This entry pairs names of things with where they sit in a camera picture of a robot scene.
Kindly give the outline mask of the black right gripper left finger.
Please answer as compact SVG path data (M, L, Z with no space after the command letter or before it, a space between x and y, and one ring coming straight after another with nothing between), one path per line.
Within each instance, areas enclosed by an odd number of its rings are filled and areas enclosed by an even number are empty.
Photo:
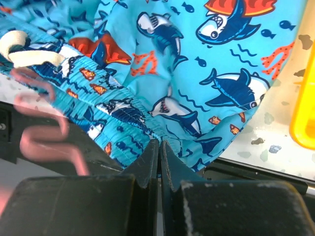
M154 236L158 141L117 175L33 177L13 191L3 236Z

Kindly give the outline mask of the blue shark print shorts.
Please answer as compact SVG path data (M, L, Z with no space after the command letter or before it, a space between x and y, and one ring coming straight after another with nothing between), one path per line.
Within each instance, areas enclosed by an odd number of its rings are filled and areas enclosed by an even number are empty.
M149 140L199 171L244 129L294 45L304 0L3 0L0 70L123 168Z

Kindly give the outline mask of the pink wire hanger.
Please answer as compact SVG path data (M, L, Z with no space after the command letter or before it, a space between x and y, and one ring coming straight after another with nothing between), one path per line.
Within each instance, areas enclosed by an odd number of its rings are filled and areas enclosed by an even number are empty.
M16 169L17 159L27 163L65 163L73 165L79 176L89 176L89 168L80 151L65 142L69 134L67 119L51 107L32 107L31 102L45 98L32 92L14 96L13 103L0 103L0 208L4 210L16 184L13 181L23 174Z

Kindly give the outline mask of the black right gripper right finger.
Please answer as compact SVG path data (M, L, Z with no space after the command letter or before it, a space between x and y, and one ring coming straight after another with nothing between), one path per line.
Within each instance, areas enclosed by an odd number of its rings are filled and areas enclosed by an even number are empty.
M299 184L231 175L207 180L168 142L160 146L166 236L312 236L315 223Z

